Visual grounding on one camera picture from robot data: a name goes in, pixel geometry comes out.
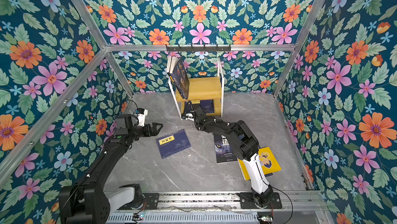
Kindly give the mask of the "navy book yellow label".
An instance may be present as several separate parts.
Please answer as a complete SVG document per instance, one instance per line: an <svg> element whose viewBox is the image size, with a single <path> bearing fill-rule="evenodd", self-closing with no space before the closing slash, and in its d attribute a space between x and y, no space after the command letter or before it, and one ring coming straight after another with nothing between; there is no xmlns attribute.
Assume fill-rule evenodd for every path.
<svg viewBox="0 0 397 224"><path fill-rule="evenodd" d="M191 147L191 143L184 129L156 140L162 159L170 157Z"/></svg>
<svg viewBox="0 0 397 224"><path fill-rule="evenodd" d="M199 106L202 108L205 114L215 113L215 105L213 100L201 100L201 101L191 101L191 103L185 103L184 113L188 113L192 110L192 107Z"/></svg>

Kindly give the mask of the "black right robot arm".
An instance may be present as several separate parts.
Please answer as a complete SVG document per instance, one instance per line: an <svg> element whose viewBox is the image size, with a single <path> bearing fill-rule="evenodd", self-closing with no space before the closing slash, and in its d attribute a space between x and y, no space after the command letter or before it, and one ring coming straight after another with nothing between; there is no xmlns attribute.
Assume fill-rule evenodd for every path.
<svg viewBox="0 0 397 224"><path fill-rule="evenodd" d="M189 110L184 110L183 115L194 120L197 130L224 136L231 146L237 159L243 161L250 177L253 202L259 208L264 208L269 203L274 191L266 179L259 159L259 142L247 124L227 122L217 116L208 116L199 105L187 101Z"/></svg>

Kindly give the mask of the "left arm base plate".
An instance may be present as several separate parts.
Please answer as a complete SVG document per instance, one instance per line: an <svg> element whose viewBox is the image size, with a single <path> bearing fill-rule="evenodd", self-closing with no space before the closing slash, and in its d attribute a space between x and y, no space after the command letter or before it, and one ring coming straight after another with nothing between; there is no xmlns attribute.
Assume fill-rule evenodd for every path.
<svg viewBox="0 0 397 224"><path fill-rule="evenodd" d="M159 203L159 193L143 193L137 196L130 203L127 203L119 208L119 210L156 210Z"/></svg>

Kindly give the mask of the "black wolf cover book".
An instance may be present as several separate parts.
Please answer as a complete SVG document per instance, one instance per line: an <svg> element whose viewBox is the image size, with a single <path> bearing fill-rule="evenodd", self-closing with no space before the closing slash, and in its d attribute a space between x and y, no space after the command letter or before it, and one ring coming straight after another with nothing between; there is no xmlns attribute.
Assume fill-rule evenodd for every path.
<svg viewBox="0 0 397 224"><path fill-rule="evenodd" d="M214 134L214 144L218 164L237 161L237 157L234 155L232 147L225 136Z"/></svg>

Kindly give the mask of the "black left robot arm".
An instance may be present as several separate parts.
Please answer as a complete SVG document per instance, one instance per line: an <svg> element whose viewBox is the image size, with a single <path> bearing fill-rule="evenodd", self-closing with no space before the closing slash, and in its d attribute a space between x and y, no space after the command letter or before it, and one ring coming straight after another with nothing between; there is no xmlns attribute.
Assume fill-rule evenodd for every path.
<svg viewBox="0 0 397 224"><path fill-rule="evenodd" d="M113 135L104 143L102 152L87 172L59 195L62 224L104 224L108 217L123 206L141 209L145 205L139 184L120 187L107 196L105 183L118 161L135 141L157 136L163 125L145 123L145 114L122 114L116 117Z"/></svg>

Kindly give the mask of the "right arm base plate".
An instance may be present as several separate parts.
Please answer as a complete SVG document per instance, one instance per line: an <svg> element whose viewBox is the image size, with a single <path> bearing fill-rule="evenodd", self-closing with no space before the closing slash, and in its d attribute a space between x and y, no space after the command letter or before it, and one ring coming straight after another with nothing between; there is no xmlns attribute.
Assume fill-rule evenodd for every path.
<svg viewBox="0 0 397 224"><path fill-rule="evenodd" d="M240 207L242 209L282 209L280 195L278 193L258 195L250 193L238 193Z"/></svg>

